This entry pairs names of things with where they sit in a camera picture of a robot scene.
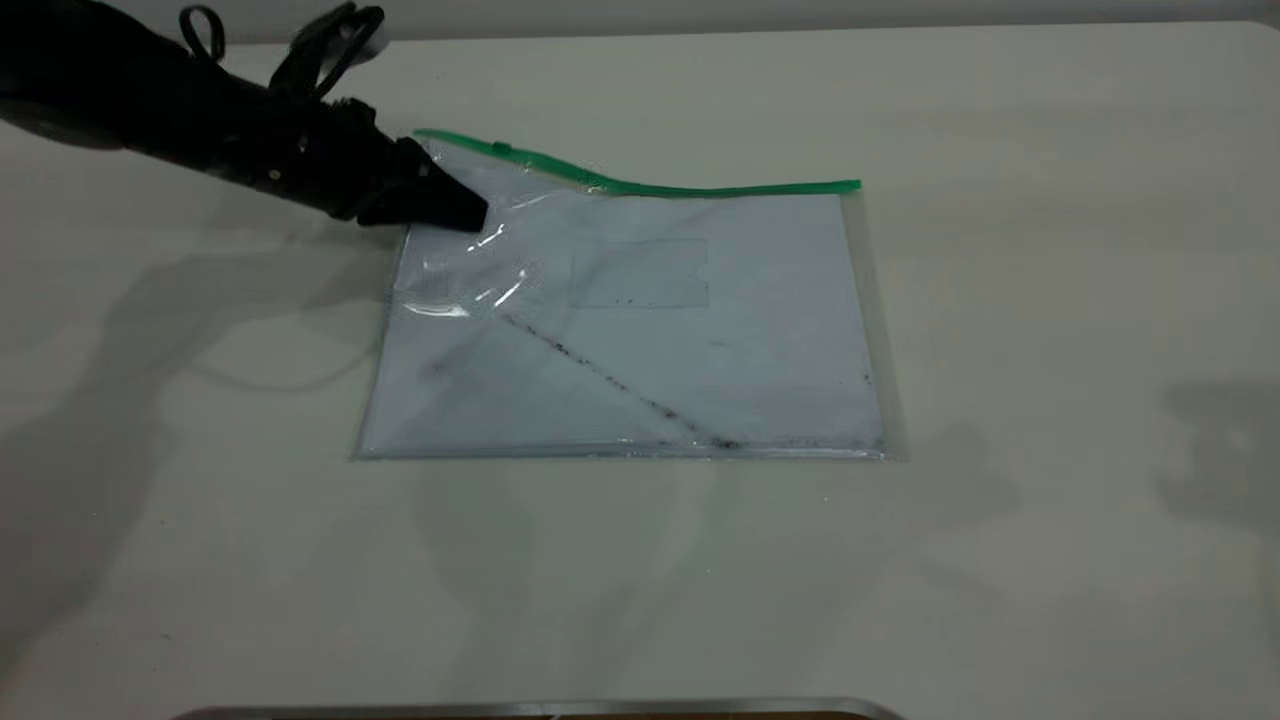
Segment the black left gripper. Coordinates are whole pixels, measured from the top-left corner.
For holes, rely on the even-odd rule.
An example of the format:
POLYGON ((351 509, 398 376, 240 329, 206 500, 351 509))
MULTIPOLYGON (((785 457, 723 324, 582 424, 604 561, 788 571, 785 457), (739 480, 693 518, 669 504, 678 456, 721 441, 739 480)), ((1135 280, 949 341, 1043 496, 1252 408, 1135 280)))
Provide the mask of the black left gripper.
POLYGON ((215 90, 215 176, 340 220, 479 232, 489 205, 412 138, 383 133, 356 99, 257 85, 215 90))

